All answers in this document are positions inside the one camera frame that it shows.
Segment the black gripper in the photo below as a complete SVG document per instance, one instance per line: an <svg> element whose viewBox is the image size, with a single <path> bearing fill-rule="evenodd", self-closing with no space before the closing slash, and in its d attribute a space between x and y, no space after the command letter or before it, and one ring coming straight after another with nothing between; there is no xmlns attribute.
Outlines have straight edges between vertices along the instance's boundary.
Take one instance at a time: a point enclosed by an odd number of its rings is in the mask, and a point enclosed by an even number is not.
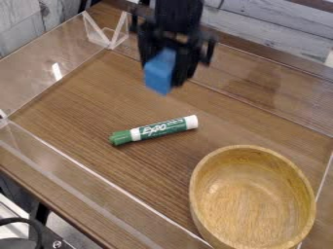
<svg viewBox="0 0 333 249"><path fill-rule="evenodd" d="M171 86L181 87L194 76L198 62L209 65L217 39L201 29L204 0L139 0L130 11L130 31L138 35L141 63L146 64L163 48L177 51Z"/></svg>

